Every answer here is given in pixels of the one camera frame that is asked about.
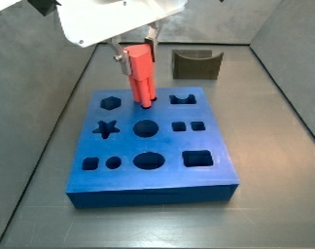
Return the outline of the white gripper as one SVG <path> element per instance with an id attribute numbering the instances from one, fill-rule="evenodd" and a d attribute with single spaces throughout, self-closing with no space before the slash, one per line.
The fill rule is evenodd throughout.
<path id="1" fill-rule="evenodd" d="M 115 37 L 149 25 L 145 42 L 157 61 L 159 20 L 180 13 L 188 0 L 58 0 L 57 6 L 67 38 L 87 48 L 105 40 L 113 48 L 113 59 L 123 74 L 132 74 L 128 50 Z"/>

